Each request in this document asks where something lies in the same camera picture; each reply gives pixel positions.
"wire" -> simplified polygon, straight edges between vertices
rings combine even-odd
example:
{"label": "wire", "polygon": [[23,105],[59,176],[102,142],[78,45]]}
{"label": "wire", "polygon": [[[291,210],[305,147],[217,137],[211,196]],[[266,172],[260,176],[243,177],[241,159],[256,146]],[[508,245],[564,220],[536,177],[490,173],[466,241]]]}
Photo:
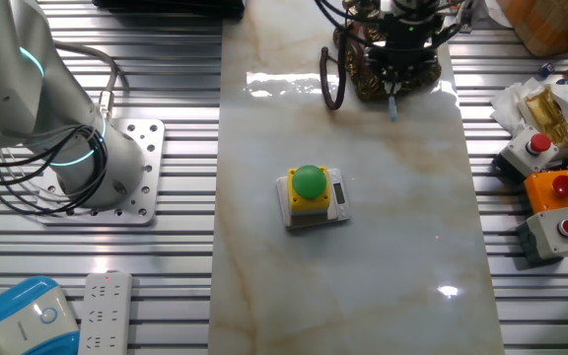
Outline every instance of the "wire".
{"label": "wire", "polygon": [[110,76],[108,77],[108,83],[106,83],[105,90],[109,92],[113,91],[113,89],[115,88],[115,82],[117,81],[117,73],[119,72],[119,67],[117,66],[117,63],[115,63],[115,60],[110,55],[100,50],[87,47],[85,45],[65,43],[58,40],[55,40],[54,44],[58,49],[95,56],[99,58],[99,60],[108,64],[108,66],[110,67]]}
{"label": "wire", "polygon": [[327,7],[328,9],[330,9],[333,13],[339,15],[342,18],[345,18],[347,20],[353,20],[353,21],[358,21],[360,23],[364,23],[364,24],[380,24],[383,20],[377,20],[377,19],[370,19],[370,18],[366,18],[366,17],[361,17],[361,16],[352,16],[346,12],[343,12],[339,9],[337,9],[334,5],[330,4],[327,0],[320,0],[321,3]]}
{"label": "wire", "polygon": [[[9,208],[11,208],[12,210],[17,211],[24,215],[51,215],[51,216],[55,216],[56,213],[60,212],[67,212],[67,214],[69,215],[69,212],[73,213],[73,210],[75,208],[82,206],[86,201],[88,201],[96,193],[96,191],[102,184],[104,177],[106,175],[107,146],[105,144],[105,141],[102,139],[101,135],[99,134],[99,132],[94,127],[81,126],[81,128],[79,130],[76,130],[76,132],[81,133],[85,136],[92,135],[93,139],[90,139],[88,142],[93,151],[98,151],[98,154],[94,154],[94,171],[86,183],[87,187],[81,191],[76,192],[76,195],[78,195],[76,198],[72,199],[69,203],[61,207],[58,207],[56,209],[38,206],[35,203],[28,201],[26,198],[20,195],[19,192],[12,189],[10,187],[12,184],[10,183],[9,180],[4,180],[3,174],[1,173],[0,170],[0,185],[5,186],[11,195],[16,197],[21,202],[23,202],[26,206],[33,208],[33,210],[19,208],[13,205],[10,201],[6,200],[6,198],[4,198],[4,196],[1,193],[0,193],[0,201]],[[71,137],[72,136],[68,136],[67,139],[63,140],[61,143],[59,143],[59,145],[66,144],[71,139]]]}
{"label": "wire", "polygon": [[416,53],[416,52],[422,52],[422,51],[426,51],[426,50],[433,50],[438,48],[440,45],[442,45],[444,42],[446,42],[447,40],[449,40],[451,37],[453,37],[454,35],[456,35],[459,31],[460,31],[460,26],[459,25],[452,25],[448,28],[445,29],[445,31],[447,32],[446,38],[444,38],[443,40],[440,40],[438,42],[435,43],[431,43],[430,46],[428,47],[423,47],[423,48],[412,48],[412,49],[404,49],[404,48],[389,48],[389,47],[381,47],[378,45],[375,45],[371,42],[368,42],[366,40],[361,39],[360,37],[358,37],[357,35],[353,35],[352,33],[350,33],[348,31],[347,28],[341,26],[329,13],[328,11],[325,9],[325,7],[323,7],[323,3],[322,1],[325,0],[315,0],[315,3],[317,4],[317,6],[319,7],[319,10],[323,13],[323,15],[341,32],[345,33],[346,36],[348,36],[349,38],[365,45],[365,46],[369,46],[369,47],[373,47],[373,48],[377,48],[380,49],[382,51],[385,52],[398,52],[398,53]]}
{"label": "wire", "polygon": [[340,109],[343,105],[343,100],[345,99],[345,84],[347,83],[347,73],[345,68],[345,47],[347,46],[347,37],[344,33],[339,34],[339,52],[336,60],[336,65],[339,72],[339,85],[336,92],[336,100],[332,100],[330,95],[330,86],[327,81],[327,60],[330,58],[328,55],[328,48],[323,47],[321,49],[321,60],[319,61],[319,78],[321,81],[321,93],[323,94],[323,99],[325,100],[325,105],[332,109]]}
{"label": "wire", "polygon": [[[10,157],[12,158],[13,161],[16,161],[16,160],[17,160],[17,159],[15,158],[15,156],[12,154],[12,152],[10,151],[10,149],[6,148],[6,152],[8,153],[8,155],[10,155]],[[25,175],[26,175],[26,173],[23,171],[23,169],[20,169],[20,173],[21,173],[22,176],[25,176]],[[100,179],[100,178],[101,178],[101,177],[98,177],[96,180],[94,180],[94,181],[92,182],[92,184],[89,184],[87,187],[83,188],[83,189],[80,190],[80,191],[73,192],[73,193],[66,193],[66,194],[58,194],[58,193],[52,192],[52,191],[50,191],[50,190],[48,190],[48,189],[46,189],[46,188],[43,188],[43,187],[41,187],[41,186],[39,186],[39,185],[33,183],[31,180],[29,180],[28,183],[29,183],[32,187],[34,187],[34,188],[36,188],[36,189],[38,189],[38,190],[40,190],[40,191],[43,191],[43,192],[45,192],[45,193],[47,193],[47,194],[50,194],[50,195],[52,195],[52,196],[55,196],[55,197],[63,197],[63,198],[71,198],[71,197],[73,197],[73,196],[77,196],[77,195],[79,195],[79,194],[81,194],[81,193],[84,193],[84,192],[87,191],[88,189],[92,188],[92,187],[93,187],[93,184],[97,183],[97,182],[98,182],[98,179]]]}

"black cable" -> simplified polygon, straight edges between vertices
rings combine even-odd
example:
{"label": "black cable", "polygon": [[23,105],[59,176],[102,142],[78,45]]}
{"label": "black cable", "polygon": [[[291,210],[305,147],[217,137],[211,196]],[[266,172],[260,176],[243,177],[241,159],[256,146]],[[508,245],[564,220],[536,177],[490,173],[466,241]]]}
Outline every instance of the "black cable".
{"label": "black cable", "polygon": [[381,46],[377,46],[371,42],[368,42],[366,40],[361,39],[360,37],[358,37],[357,35],[353,35],[352,33],[350,33],[347,28],[341,26],[329,13],[328,11],[323,7],[323,0],[315,0],[315,3],[317,4],[317,6],[319,7],[319,10],[323,13],[323,15],[327,18],[328,21],[330,21],[332,23],[333,26],[335,26],[340,32],[345,33],[345,35],[348,38],[351,38],[365,46],[369,46],[369,47],[373,47],[373,48],[378,48],[382,51],[385,52],[398,52],[398,53],[416,53],[416,52],[422,52],[422,51],[426,51],[426,50],[432,50],[432,49],[437,49],[440,45],[444,44],[444,42],[446,42],[447,40],[451,39],[451,37],[453,37],[454,35],[456,35],[459,31],[460,31],[460,27],[459,25],[455,24],[452,25],[448,28],[446,28],[447,35],[446,38],[443,38],[442,40],[436,42],[436,43],[431,43],[430,46],[428,47],[423,47],[423,48],[413,48],[413,49],[401,49],[401,48],[389,48],[389,47],[381,47]]}
{"label": "black cable", "polygon": [[347,19],[347,20],[353,20],[353,21],[358,21],[360,23],[364,23],[364,24],[380,24],[383,20],[377,20],[377,19],[370,19],[370,18],[366,18],[366,17],[360,17],[360,16],[352,16],[346,12],[343,12],[339,9],[337,9],[334,5],[330,4],[328,2],[328,0],[320,0],[321,3],[323,3],[324,6],[326,6],[328,9],[330,9],[333,13],[339,15],[340,17]]}
{"label": "black cable", "polygon": [[[65,137],[60,143],[56,144],[54,147],[50,148],[49,150],[47,150],[47,152],[50,152],[51,155],[49,156],[49,158],[45,161],[45,163],[35,172],[26,175],[25,177],[20,177],[14,180],[6,180],[6,181],[0,181],[0,186],[5,186],[5,185],[12,185],[12,184],[18,184],[21,182],[25,182],[28,181],[31,178],[36,178],[38,177],[42,172],[44,172],[47,168],[49,168],[49,165],[51,164],[51,162],[54,161],[54,159],[56,159],[56,156],[58,156],[58,153],[63,149],[63,147],[78,133],[80,133],[80,131],[82,129],[84,129],[85,126],[81,126],[75,130],[73,130],[71,133],[69,133],[67,135],[67,137]],[[36,159],[36,157],[31,158],[26,160],[26,162],[28,161],[36,161],[38,159]],[[10,165],[8,163],[0,163],[0,168],[6,168],[6,167],[16,167],[19,166],[18,164],[14,164],[14,165]]]}
{"label": "black cable", "polygon": [[59,146],[60,143],[54,145],[53,147],[51,147],[50,149],[46,150],[45,152],[40,153],[40,154],[38,154],[38,155],[36,155],[36,156],[34,156],[34,157],[32,157],[32,158],[26,159],[26,160],[24,160],[24,161],[17,161],[17,162],[13,162],[13,163],[0,163],[0,168],[21,167],[21,166],[24,166],[24,165],[27,165],[27,164],[36,162],[36,161],[38,161],[38,160],[41,160],[41,159],[43,159],[43,158],[46,158],[47,156],[53,154],[56,149],[58,149],[58,146]]}
{"label": "black cable", "polygon": [[[87,202],[96,193],[96,191],[98,190],[98,188],[100,187],[100,185],[104,180],[104,176],[106,175],[108,151],[104,139],[98,133],[97,130],[90,127],[85,127],[82,130],[82,134],[85,137],[92,135],[93,138],[89,140],[89,144],[90,148],[94,151],[94,170],[91,177],[88,180],[88,184],[91,183],[93,184],[92,188],[87,189],[85,193],[79,194],[75,199],[73,199],[68,204],[62,207],[59,207],[57,209],[49,209],[49,208],[40,207],[34,204],[33,202],[28,201],[17,191],[12,189],[8,184],[5,184],[6,188],[13,196],[15,196],[17,199],[22,201],[25,205],[32,207],[37,211],[19,208],[13,205],[12,203],[10,203],[8,200],[6,200],[1,194],[0,194],[0,201],[9,208],[11,208],[12,210],[17,211],[24,215],[51,215],[51,216],[54,216],[54,214],[56,213],[71,211],[77,207],[80,207],[85,202]],[[0,171],[0,179],[1,180],[4,179],[3,175],[1,174],[1,171]]]}

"marble board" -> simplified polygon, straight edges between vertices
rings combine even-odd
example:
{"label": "marble board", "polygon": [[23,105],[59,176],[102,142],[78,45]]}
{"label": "marble board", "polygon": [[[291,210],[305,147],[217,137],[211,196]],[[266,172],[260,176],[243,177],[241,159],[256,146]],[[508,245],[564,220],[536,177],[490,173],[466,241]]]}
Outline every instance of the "marble board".
{"label": "marble board", "polygon": [[[326,109],[332,30],[311,0],[225,25],[209,354],[504,354],[448,48],[391,122],[351,83]],[[349,221],[285,230],[275,182],[306,164],[340,169]]]}

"power strip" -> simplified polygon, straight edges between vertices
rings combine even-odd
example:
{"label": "power strip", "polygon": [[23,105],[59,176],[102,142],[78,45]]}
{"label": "power strip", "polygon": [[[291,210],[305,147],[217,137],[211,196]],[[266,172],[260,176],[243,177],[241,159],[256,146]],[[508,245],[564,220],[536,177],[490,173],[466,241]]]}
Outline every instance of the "power strip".
{"label": "power strip", "polygon": [[125,355],[132,277],[125,272],[87,276],[79,355]]}

